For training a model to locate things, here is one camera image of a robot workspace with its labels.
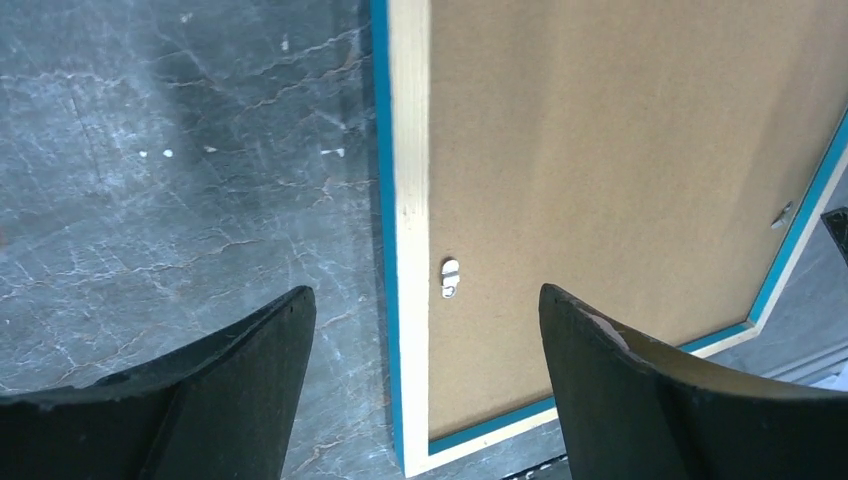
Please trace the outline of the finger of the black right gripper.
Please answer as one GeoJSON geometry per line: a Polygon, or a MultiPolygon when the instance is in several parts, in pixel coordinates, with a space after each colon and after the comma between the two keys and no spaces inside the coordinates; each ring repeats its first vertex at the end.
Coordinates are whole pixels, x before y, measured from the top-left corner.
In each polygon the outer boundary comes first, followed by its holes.
{"type": "Polygon", "coordinates": [[[844,206],[823,213],[821,220],[840,255],[848,259],[848,208],[844,206]]]}

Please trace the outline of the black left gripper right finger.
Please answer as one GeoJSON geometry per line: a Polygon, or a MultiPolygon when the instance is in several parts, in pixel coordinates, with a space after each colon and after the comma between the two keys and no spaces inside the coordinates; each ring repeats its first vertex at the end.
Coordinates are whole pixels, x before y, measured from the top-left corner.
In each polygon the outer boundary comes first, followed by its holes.
{"type": "Polygon", "coordinates": [[[538,312],[574,478],[846,477],[845,393],[714,364],[553,284],[538,312]]]}

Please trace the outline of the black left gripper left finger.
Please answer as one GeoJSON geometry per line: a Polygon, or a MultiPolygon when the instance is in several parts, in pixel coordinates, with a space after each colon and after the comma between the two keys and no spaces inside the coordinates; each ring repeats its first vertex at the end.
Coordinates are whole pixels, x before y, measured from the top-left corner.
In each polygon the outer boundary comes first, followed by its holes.
{"type": "Polygon", "coordinates": [[[313,345],[297,287],[230,326],[82,388],[1,400],[5,479],[277,479],[313,345]]]}

